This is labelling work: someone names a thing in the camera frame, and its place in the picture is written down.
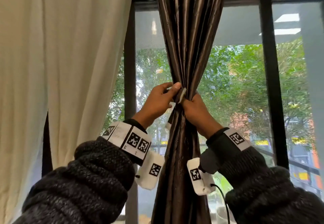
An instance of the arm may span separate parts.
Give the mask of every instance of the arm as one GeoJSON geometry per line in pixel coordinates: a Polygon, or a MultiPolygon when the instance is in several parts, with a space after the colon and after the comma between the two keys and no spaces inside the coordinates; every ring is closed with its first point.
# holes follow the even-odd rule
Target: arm
{"type": "MultiPolygon", "coordinates": [[[[124,123],[146,133],[180,89],[176,83],[164,94],[171,86],[155,87],[142,109],[124,123]]],[[[80,144],[74,157],[32,187],[14,224],[112,223],[118,218],[135,178],[133,162],[103,137],[80,144]]]]}
{"type": "Polygon", "coordinates": [[[215,145],[219,172],[234,188],[225,199],[237,223],[324,222],[323,202],[313,193],[294,187],[287,169],[268,168],[253,147],[240,151],[236,146],[215,143],[217,132],[224,128],[208,113],[199,94],[182,105],[186,118],[207,138],[207,144],[215,145]]]}

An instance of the curtain fold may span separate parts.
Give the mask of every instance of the curtain fold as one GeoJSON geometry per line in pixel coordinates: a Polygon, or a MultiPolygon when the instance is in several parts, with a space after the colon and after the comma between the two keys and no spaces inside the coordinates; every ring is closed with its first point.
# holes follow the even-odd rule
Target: curtain fold
{"type": "Polygon", "coordinates": [[[34,166],[47,113],[42,0],[0,0],[0,223],[41,175],[34,166]]]}
{"type": "Polygon", "coordinates": [[[53,168],[102,128],[123,53],[131,0],[45,0],[53,168]]]}
{"type": "MultiPolygon", "coordinates": [[[[224,0],[157,0],[173,82],[194,96],[207,65],[224,0]]],[[[192,188],[187,161],[200,156],[198,134],[181,105],[174,110],[152,224],[211,223],[206,196],[192,188]]]]}

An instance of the gray curtain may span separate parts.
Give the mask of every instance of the gray curtain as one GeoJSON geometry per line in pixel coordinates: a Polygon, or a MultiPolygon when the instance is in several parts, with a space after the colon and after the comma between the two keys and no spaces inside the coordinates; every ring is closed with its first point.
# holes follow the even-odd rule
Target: gray curtain
{"type": "MultiPolygon", "coordinates": [[[[173,82],[194,96],[207,65],[224,0],[157,0],[173,82]]],[[[196,128],[181,105],[173,111],[152,224],[211,223],[207,197],[192,188],[187,161],[200,156],[196,128]]]]}

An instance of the white curtain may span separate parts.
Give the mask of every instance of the white curtain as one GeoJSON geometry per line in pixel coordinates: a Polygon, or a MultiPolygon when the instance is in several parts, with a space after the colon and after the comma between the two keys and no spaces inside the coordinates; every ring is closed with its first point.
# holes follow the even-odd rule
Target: white curtain
{"type": "Polygon", "coordinates": [[[53,167],[94,140],[109,107],[131,0],[45,0],[53,167]]]}
{"type": "Polygon", "coordinates": [[[0,223],[35,180],[47,113],[42,0],[0,0],[0,223]]]}
{"type": "Polygon", "coordinates": [[[35,181],[47,109],[54,168],[99,135],[130,5],[0,0],[0,224],[12,221],[35,181]]]}

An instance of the wire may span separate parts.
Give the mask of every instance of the wire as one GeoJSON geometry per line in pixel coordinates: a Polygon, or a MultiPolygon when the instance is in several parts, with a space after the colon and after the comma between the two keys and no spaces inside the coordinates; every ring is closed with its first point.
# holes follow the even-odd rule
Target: wire
{"type": "Polygon", "coordinates": [[[216,186],[216,187],[219,189],[219,191],[221,192],[221,195],[222,195],[222,197],[223,197],[223,199],[224,199],[224,203],[225,203],[225,207],[226,207],[226,212],[227,212],[227,221],[228,221],[228,224],[231,224],[231,223],[230,223],[230,219],[229,219],[229,211],[228,211],[227,203],[226,203],[226,201],[225,201],[225,196],[224,196],[222,190],[221,190],[220,187],[219,187],[218,185],[216,185],[216,184],[210,184],[210,186],[216,186]]]}

